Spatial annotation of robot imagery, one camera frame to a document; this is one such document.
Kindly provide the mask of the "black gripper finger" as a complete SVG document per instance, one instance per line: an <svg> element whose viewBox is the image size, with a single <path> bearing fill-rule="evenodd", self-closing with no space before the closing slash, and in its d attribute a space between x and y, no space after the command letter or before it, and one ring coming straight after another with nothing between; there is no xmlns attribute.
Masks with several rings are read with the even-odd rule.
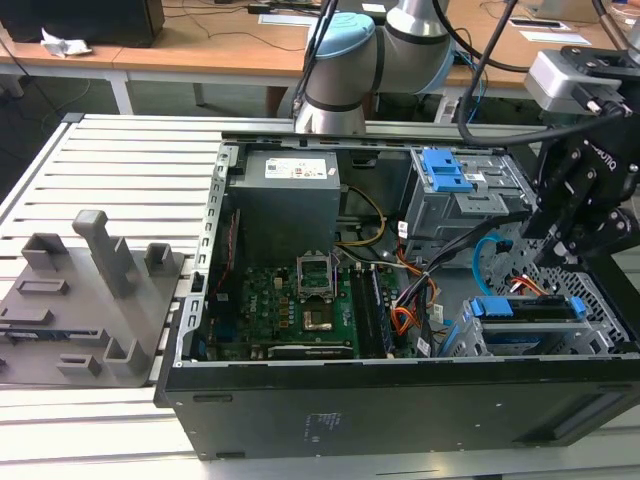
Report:
<svg viewBox="0 0 640 480"><path fill-rule="evenodd" d="M588 258L611 255L639 245L639 220L617 207L604 216L569 226L557 222L536 255L537 266L577 266Z"/></svg>
<svg viewBox="0 0 640 480"><path fill-rule="evenodd" d="M543 240L557 223L586 223L604 216L609 209L583 209L590 181L580 183L581 134L545 141L539 155L536 183L536 209L523 225L526 239Z"/></svg>

